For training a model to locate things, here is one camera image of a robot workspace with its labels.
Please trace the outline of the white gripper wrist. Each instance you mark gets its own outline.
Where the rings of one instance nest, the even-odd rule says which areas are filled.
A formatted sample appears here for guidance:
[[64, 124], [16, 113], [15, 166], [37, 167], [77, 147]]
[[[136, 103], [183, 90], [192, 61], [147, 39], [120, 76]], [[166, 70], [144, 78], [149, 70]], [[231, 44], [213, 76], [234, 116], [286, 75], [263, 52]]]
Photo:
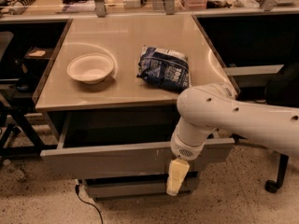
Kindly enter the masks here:
[[179, 159], [171, 160], [166, 183], [166, 193], [170, 196], [177, 196], [180, 187], [190, 169], [187, 161], [195, 160], [204, 147], [205, 137], [200, 133], [187, 135], [184, 141], [173, 132], [170, 142], [172, 153]]

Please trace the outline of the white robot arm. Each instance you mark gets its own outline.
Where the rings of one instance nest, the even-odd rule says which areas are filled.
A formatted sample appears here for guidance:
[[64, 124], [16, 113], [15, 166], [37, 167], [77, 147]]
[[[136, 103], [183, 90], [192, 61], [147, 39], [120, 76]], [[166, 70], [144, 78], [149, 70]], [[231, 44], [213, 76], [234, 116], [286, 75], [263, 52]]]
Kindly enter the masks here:
[[236, 133], [280, 154], [299, 158], [299, 109], [240, 102], [227, 83], [184, 90], [177, 99], [180, 114], [171, 137], [166, 193], [176, 196], [208, 136], [218, 129]]

